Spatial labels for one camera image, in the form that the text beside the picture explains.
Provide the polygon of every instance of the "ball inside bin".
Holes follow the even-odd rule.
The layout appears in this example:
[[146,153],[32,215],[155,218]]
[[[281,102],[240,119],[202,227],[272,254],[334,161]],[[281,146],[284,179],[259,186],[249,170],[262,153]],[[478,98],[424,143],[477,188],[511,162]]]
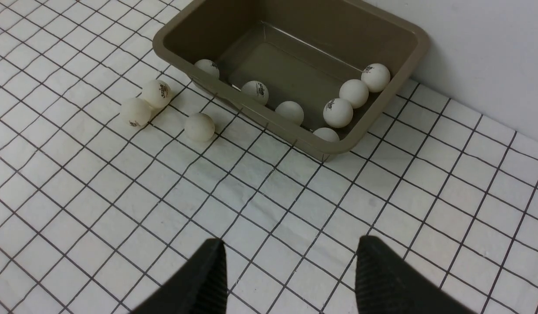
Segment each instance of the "ball inside bin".
[[265,84],[257,80],[251,80],[248,83],[245,83],[240,91],[245,95],[252,97],[255,101],[261,103],[261,105],[267,105],[267,101],[269,100],[269,90]]
[[330,127],[341,128],[351,123],[354,112],[351,103],[335,98],[323,108],[323,119]]
[[313,134],[317,135],[318,137],[321,137],[327,142],[338,142],[341,140],[337,132],[333,131],[332,129],[329,129],[328,127],[321,127],[315,130]]
[[351,103],[353,109],[364,106],[366,101],[368,101],[368,95],[368,87],[359,79],[347,80],[339,91],[339,98],[343,98]]
[[295,125],[301,125],[303,122],[303,109],[297,102],[282,102],[281,105],[277,106],[275,112],[292,121]]
[[371,93],[379,93],[391,81],[391,73],[389,73],[389,70],[383,64],[370,64],[362,71],[361,81],[368,86],[368,90]]
[[201,59],[195,62],[195,66],[211,74],[212,76],[219,78],[219,75],[220,75],[219,67],[217,66],[217,64],[215,64],[215,62],[211,60],[207,60],[207,59]]

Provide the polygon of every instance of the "white ping pong ball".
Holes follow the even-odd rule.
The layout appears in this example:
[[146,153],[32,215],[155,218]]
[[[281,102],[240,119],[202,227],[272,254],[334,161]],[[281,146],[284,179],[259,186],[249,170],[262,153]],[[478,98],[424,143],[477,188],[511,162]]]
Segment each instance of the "white ping pong ball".
[[122,102],[120,117],[133,127],[144,127],[151,119],[151,107],[143,99],[126,99]]
[[333,131],[332,129],[329,129],[328,127],[321,127],[315,130],[313,133],[314,135],[321,137],[327,142],[338,142],[341,140],[339,139],[339,135],[337,135],[337,132]]
[[141,96],[154,109],[163,109],[172,98],[170,87],[162,80],[155,79],[143,86]]
[[351,103],[341,98],[335,98],[323,108],[323,119],[329,126],[338,129],[351,122],[353,113]]
[[186,119],[184,133],[193,141],[207,142],[215,134],[215,123],[205,113],[196,113]]
[[371,93],[379,93],[389,84],[391,73],[389,73],[385,65],[374,63],[366,66],[362,71],[361,80]]
[[303,122],[303,109],[297,102],[285,101],[275,109],[275,112],[295,125],[301,125]]
[[339,98],[351,103],[353,109],[364,106],[366,101],[368,101],[368,95],[368,87],[359,79],[347,80],[339,91]]
[[220,75],[219,67],[217,66],[217,64],[215,64],[215,62],[211,60],[207,60],[207,59],[201,59],[195,62],[195,66],[209,73],[210,75],[216,78],[219,78],[219,75]]
[[267,105],[267,101],[269,100],[269,90],[265,84],[257,80],[251,80],[248,83],[245,83],[240,91],[245,95],[252,97],[255,101],[261,103],[261,105]]

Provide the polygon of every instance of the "tiled floor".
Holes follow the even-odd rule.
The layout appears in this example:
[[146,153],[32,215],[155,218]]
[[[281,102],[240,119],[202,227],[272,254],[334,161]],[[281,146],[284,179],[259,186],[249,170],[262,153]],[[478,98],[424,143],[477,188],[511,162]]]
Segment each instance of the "tiled floor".
[[[316,163],[155,56],[187,2],[0,0],[0,314],[126,313],[208,237],[229,313],[355,313],[363,234],[478,313],[538,312],[538,143],[409,81]],[[153,78],[177,96],[137,131],[119,101]]]

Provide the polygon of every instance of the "rectangular container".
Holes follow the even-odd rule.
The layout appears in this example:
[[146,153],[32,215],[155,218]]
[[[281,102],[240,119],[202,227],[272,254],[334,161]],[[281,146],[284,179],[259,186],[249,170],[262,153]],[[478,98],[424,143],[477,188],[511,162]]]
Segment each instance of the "rectangular container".
[[[429,45],[421,28],[362,0],[193,0],[153,40],[155,53],[197,85],[321,161],[360,141]],[[196,68],[201,59],[217,63],[221,77]],[[391,83],[335,129],[339,142],[313,135],[326,126],[325,104],[372,63],[387,66]],[[250,80],[267,85],[267,106],[235,88]],[[302,126],[273,111],[288,100],[303,107]]]

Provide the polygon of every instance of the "plastic tub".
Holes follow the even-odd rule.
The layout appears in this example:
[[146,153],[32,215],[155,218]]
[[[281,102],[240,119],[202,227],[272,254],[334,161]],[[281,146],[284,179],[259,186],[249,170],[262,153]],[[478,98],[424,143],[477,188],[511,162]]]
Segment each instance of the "plastic tub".
[[[429,45],[421,28],[362,0],[193,0],[153,40],[155,53],[197,85],[322,161],[360,141]],[[200,59],[217,63],[220,79],[196,68]],[[372,63],[391,71],[387,88],[335,129],[339,142],[313,135],[341,84]],[[235,88],[250,80],[267,85],[267,106]],[[287,100],[302,105],[302,126],[273,111]]]

